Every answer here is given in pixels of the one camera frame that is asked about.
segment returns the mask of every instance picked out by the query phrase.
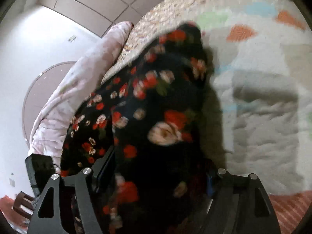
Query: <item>white wall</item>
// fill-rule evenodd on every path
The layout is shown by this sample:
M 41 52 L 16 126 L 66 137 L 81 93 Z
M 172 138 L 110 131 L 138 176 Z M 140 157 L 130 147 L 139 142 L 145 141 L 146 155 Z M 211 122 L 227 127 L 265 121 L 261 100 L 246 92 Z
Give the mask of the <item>white wall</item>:
M 77 38 L 68 42 L 68 38 Z M 32 194 L 25 168 L 28 147 L 21 110 L 32 81 L 50 66 L 74 61 L 99 37 L 46 7 L 37 6 L 0 24 L 0 196 Z M 9 185 L 15 180 L 15 188 Z

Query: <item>silver screw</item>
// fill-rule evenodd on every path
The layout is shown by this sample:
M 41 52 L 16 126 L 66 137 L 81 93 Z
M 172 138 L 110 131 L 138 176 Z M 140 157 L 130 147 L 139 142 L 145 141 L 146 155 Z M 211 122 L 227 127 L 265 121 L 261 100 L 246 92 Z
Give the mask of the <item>silver screw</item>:
M 56 180 L 56 179 L 58 179 L 58 177 L 59 177 L 59 175 L 57 173 L 55 173 L 51 176 L 51 179 Z
M 220 168 L 220 169 L 218 169 L 218 173 L 220 175 L 224 175 L 225 173 L 227 173 L 227 171 L 225 169 L 223 169 L 223 168 Z
M 82 172 L 83 174 L 89 174 L 91 172 L 91 168 L 84 168 Z
M 254 173 L 251 173 L 251 174 L 250 174 L 250 178 L 251 178 L 251 179 L 257 179 L 258 176 L 257 176 L 256 174 L 254 174 Z

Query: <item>red striped fabric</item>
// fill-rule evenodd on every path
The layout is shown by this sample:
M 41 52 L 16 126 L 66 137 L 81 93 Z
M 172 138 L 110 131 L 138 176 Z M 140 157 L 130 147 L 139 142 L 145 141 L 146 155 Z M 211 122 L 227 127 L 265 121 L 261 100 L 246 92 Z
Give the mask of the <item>red striped fabric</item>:
M 294 195 L 270 195 L 282 234 L 291 234 L 312 203 L 312 191 Z

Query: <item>black floral fabric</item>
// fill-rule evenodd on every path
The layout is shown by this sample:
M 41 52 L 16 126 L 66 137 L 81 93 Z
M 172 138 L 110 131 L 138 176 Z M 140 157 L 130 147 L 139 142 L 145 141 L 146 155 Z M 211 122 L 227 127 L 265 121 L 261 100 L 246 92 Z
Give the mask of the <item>black floral fabric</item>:
M 166 233 L 190 214 L 195 194 L 205 193 L 195 122 L 206 64 L 200 30 L 182 24 L 155 38 L 73 117 L 62 176 L 115 147 L 117 188 L 102 216 L 110 233 Z

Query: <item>pink fabric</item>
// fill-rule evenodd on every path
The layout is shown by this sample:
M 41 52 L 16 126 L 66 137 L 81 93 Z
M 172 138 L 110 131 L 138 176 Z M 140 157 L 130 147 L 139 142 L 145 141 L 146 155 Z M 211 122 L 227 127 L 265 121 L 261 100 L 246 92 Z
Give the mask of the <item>pink fabric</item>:
M 100 85 L 132 28 L 131 22 L 113 26 L 95 47 L 72 66 L 35 120 L 28 155 L 51 156 L 53 162 L 60 165 L 62 146 L 71 118 L 84 99 Z
M 270 195 L 282 234 L 291 234 L 312 203 L 312 191 L 294 195 Z

